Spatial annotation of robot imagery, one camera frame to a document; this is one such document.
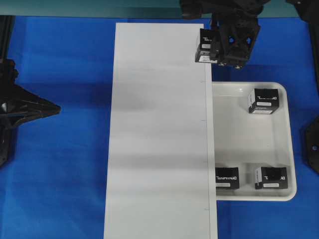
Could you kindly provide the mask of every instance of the white label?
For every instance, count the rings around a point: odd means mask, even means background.
[[[209,56],[200,56],[199,62],[217,63],[217,61],[210,60]]]
[[[271,106],[270,102],[257,102],[258,106]]]
[[[279,188],[279,183],[264,183],[264,188]]]
[[[210,49],[210,44],[202,44],[201,48]]]
[[[216,183],[216,187],[230,188],[230,183]]]
[[[261,183],[262,181],[261,168],[257,168],[255,171],[255,183]]]
[[[255,100],[256,100],[255,99],[255,89],[253,89],[253,91],[248,96],[248,108],[250,108],[253,105]]]
[[[261,111],[261,110],[254,110],[253,112],[252,112],[252,114],[271,114],[272,113],[272,111]]]

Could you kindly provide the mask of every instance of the white plastic tray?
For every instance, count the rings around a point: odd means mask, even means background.
[[[280,107],[272,115],[248,113],[253,88],[278,89]],[[278,83],[213,82],[216,167],[238,167],[240,188],[217,190],[217,200],[288,201],[297,191],[287,93]],[[254,170],[287,167],[288,189],[255,190]]]

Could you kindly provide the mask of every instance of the black bracket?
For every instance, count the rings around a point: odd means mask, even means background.
[[[305,136],[308,164],[319,173],[319,117],[306,128]]]
[[[12,130],[19,125],[60,113],[61,108],[15,84],[18,71],[7,50],[12,16],[0,16],[0,166],[7,160]]]

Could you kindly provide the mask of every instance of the white panel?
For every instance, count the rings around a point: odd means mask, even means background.
[[[217,238],[211,68],[194,62],[201,27],[116,25],[104,238]]]

